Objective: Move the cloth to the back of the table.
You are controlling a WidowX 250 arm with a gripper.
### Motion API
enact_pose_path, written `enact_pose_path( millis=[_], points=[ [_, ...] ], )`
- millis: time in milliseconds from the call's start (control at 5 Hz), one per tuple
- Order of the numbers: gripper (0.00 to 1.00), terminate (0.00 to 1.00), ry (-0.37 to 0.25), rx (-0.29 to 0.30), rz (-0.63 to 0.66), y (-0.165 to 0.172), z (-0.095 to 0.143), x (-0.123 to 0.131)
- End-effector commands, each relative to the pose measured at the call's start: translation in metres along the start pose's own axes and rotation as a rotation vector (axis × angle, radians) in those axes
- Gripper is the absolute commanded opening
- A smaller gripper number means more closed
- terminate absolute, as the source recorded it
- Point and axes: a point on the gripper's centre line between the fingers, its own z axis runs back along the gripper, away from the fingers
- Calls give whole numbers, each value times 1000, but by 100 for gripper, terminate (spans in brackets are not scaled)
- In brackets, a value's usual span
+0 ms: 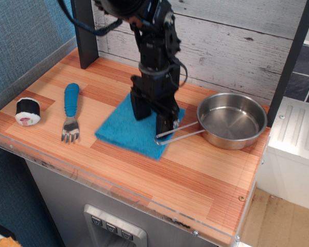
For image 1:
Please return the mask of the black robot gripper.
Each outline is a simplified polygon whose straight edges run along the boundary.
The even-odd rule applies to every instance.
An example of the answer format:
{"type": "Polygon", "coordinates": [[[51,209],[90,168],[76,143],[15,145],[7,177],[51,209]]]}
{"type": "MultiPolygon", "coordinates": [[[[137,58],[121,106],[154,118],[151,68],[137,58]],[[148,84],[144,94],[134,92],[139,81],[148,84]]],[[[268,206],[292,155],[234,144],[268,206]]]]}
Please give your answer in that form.
{"type": "Polygon", "coordinates": [[[179,88],[180,66],[171,64],[162,70],[151,69],[139,64],[141,76],[132,76],[131,105],[134,118],[142,120],[151,115],[156,116],[156,138],[162,133],[179,127],[179,107],[175,100],[175,92],[179,88]]]}

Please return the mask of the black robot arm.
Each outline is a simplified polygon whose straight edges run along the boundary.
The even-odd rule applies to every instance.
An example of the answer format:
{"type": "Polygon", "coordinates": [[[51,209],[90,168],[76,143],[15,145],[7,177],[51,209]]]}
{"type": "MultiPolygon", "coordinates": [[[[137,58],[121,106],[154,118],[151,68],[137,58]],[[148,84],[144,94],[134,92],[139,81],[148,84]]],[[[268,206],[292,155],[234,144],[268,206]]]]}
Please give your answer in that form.
{"type": "Polygon", "coordinates": [[[176,57],[180,39],[169,1],[95,1],[99,10],[129,23],[140,52],[140,76],[132,76],[131,104],[136,120],[156,112],[156,135],[161,137],[179,124],[175,92],[180,86],[176,57]]]}

